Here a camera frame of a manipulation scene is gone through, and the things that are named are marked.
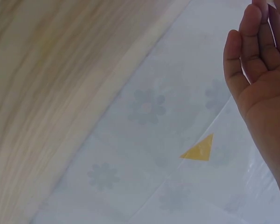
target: triangle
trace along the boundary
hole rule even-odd
[[[213,141],[213,135],[214,134],[210,134],[207,136],[197,145],[190,148],[186,153],[182,154],[180,158],[202,161],[210,160],[210,150]]]

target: hand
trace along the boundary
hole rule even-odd
[[[228,34],[224,73],[280,188],[280,0],[275,0],[275,5],[277,10],[265,0],[253,0],[247,7],[239,31]]]

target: flower pattern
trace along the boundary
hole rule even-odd
[[[225,206],[225,211],[231,214],[238,214],[238,211],[246,204],[246,195],[233,197]]]
[[[160,196],[160,209],[170,212],[182,210],[188,200],[188,191],[180,185],[176,188],[168,188],[164,195]]]
[[[132,114],[128,116],[129,120],[138,120],[141,125],[147,122],[157,124],[159,122],[158,116],[166,113],[166,109],[162,106],[165,102],[163,95],[155,96],[152,90],[146,92],[137,90],[134,93],[135,101],[132,103]]]
[[[209,98],[206,103],[206,108],[219,114],[224,105],[227,103],[230,92],[225,81],[213,80],[212,87],[205,91],[205,95]]]
[[[92,171],[88,172],[90,177],[90,185],[97,186],[102,191],[105,188],[112,189],[113,183],[117,183],[120,179],[116,176],[117,170],[110,168],[108,163],[103,163],[101,166],[94,164]]]
[[[232,160],[234,150],[226,146],[216,147],[210,154],[209,165],[213,167],[226,166]]]

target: light wood grain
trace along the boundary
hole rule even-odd
[[[190,0],[0,0],[0,224],[27,223]]]

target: white surface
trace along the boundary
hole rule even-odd
[[[280,224],[276,182],[223,78],[226,35],[247,4],[190,3],[102,117],[34,224]],[[210,133],[210,161],[179,158]]]

